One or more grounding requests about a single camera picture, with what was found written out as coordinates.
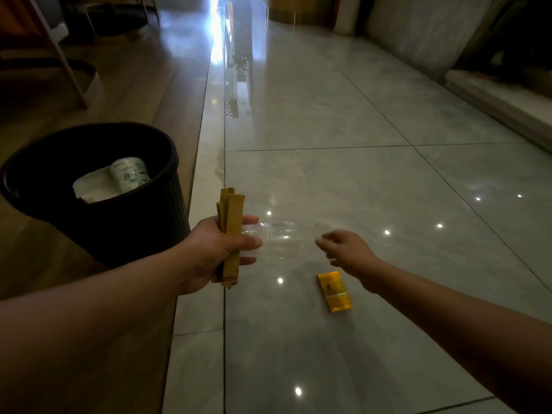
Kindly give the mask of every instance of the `white paper cup with green print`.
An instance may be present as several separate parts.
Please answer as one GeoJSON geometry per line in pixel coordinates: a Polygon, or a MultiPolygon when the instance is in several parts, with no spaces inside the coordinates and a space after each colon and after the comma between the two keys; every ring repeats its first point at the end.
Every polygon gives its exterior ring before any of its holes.
{"type": "Polygon", "coordinates": [[[136,157],[118,159],[111,164],[110,170],[122,193],[134,190],[150,179],[146,164],[136,157]]]}

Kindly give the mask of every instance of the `forearm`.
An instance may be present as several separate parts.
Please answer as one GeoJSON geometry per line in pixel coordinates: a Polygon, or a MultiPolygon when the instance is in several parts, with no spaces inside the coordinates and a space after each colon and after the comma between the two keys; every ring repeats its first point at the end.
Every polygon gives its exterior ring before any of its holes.
{"type": "Polygon", "coordinates": [[[552,404],[552,326],[383,263],[376,292],[519,412],[552,404]]]}
{"type": "Polygon", "coordinates": [[[107,342],[178,294],[169,250],[0,302],[0,388],[107,342]]]}

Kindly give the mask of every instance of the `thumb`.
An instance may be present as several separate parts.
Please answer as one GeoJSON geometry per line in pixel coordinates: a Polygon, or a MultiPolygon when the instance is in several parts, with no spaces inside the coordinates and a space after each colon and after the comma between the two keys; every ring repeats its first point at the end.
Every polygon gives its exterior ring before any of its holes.
{"type": "Polygon", "coordinates": [[[339,244],[334,243],[330,239],[324,239],[324,238],[317,238],[316,239],[316,245],[321,249],[322,251],[325,251],[326,253],[335,254],[337,250],[339,250],[339,244]]]}
{"type": "Polygon", "coordinates": [[[241,250],[255,250],[263,245],[263,240],[251,235],[226,235],[225,248],[229,253],[237,253],[241,250]]]}

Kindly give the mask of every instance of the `trash can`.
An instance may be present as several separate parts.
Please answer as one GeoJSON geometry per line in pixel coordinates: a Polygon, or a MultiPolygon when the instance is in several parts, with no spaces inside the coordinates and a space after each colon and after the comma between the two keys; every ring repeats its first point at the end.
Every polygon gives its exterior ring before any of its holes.
{"type": "Polygon", "coordinates": [[[114,268],[167,250],[189,234],[177,166],[174,143],[154,127],[86,124],[12,155],[0,170],[0,190],[19,211],[51,223],[114,268]],[[75,180],[124,157],[141,158],[151,179],[103,201],[88,204],[75,197],[75,180]]]}

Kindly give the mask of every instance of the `hand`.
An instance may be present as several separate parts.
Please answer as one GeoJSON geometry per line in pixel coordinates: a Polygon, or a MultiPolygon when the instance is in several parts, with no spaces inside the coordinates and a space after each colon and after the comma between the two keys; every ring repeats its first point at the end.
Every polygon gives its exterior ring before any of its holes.
{"type": "Polygon", "coordinates": [[[341,267],[361,281],[365,289],[375,292],[376,278],[384,263],[356,233],[336,229],[316,239],[316,245],[326,252],[334,267],[341,267]]]}
{"type": "MultiPolygon", "coordinates": [[[[258,223],[259,218],[244,215],[244,224],[258,223]]],[[[260,238],[245,234],[224,234],[218,228],[218,218],[210,218],[199,221],[186,239],[176,247],[180,248],[182,258],[190,259],[193,269],[184,280],[181,294],[190,294],[202,289],[211,281],[213,272],[230,253],[241,250],[255,250],[263,245],[260,238]]],[[[240,265],[253,264],[256,257],[241,257],[240,265]]]]}

